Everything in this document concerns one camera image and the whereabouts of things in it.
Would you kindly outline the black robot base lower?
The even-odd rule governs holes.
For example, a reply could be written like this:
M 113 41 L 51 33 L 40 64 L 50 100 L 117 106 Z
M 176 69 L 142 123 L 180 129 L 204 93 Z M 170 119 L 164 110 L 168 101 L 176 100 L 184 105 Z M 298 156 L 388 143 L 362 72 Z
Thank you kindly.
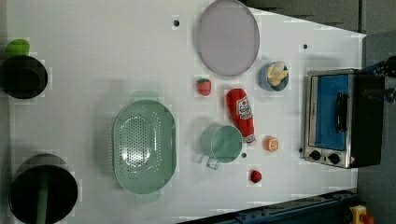
M 78 183 L 66 162 L 52 154 L 25 161 L 14 179 L 8 205 L 23 224 L 56 224 L 75 207 Z

